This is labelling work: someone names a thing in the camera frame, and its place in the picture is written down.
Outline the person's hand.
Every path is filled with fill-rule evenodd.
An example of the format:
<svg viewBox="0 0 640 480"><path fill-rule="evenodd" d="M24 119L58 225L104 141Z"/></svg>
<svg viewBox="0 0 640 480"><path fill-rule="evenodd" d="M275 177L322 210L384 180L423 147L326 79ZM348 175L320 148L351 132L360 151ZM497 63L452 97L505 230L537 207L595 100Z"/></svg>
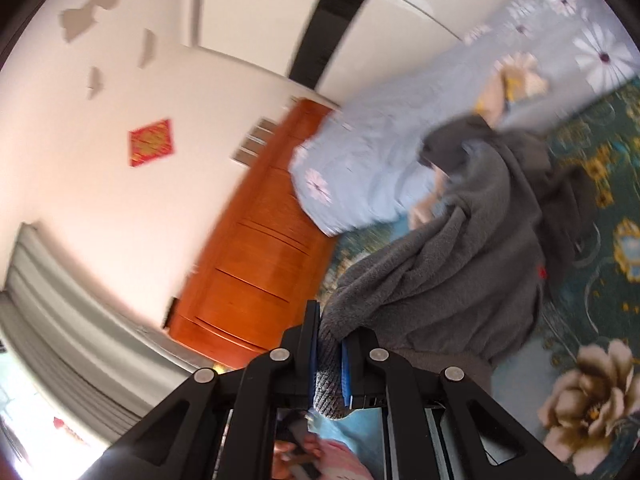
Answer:
<svg viewBox="0 0 640 480"><path fill-rule="evenodd" d="M271 478L294 479L292 467L302 464L302 460L320 466L323 452L320 448L320 439L316 434L306 434L303 443L277 440L273 445Z"/></svg>

